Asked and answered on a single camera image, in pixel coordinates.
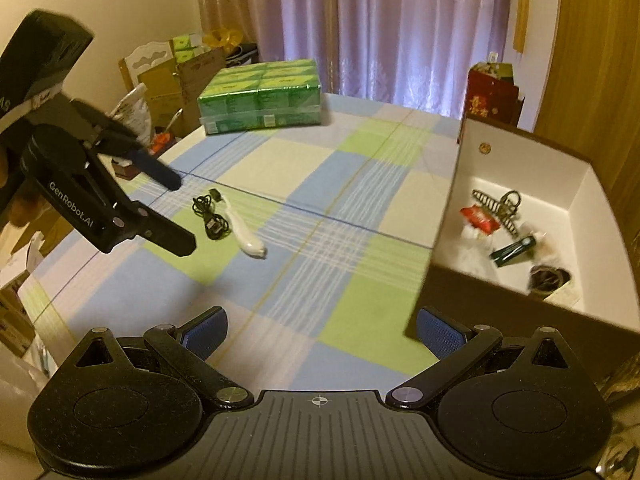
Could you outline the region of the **person left hand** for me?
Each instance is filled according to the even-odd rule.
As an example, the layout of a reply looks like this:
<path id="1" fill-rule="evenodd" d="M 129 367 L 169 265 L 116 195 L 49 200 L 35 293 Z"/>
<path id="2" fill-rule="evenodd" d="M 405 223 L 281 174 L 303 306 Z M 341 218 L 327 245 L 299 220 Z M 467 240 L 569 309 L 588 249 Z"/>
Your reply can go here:
<path id="1" fill-rule="evenodd" d="M 36 220 L 49 204 L 33 180 L 20 169 L 32 125 L 20 119 L 1 133 L 1 222 L 22 228 Z"/>

